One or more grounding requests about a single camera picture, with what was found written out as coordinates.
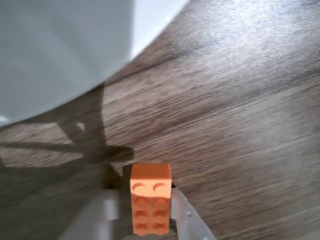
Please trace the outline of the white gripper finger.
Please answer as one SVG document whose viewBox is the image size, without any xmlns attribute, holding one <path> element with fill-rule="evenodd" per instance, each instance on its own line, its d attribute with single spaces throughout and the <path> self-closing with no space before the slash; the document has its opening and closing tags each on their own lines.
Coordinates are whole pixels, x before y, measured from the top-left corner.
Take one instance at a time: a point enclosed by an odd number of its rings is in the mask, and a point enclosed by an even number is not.
<svg viewBox="0 0 320 240">
<path fill-rule="evenodd" d="M 171 219 L 179 240 L 215 240 L 211 230 L 177 188 L 171 189 Z"/>
<path fill-rule="evenodd" d="M 58 237 L 60 240 L 114 240 L 114 221 L 119 219 L 119 193 L 103 190 Z"/>
</svg>

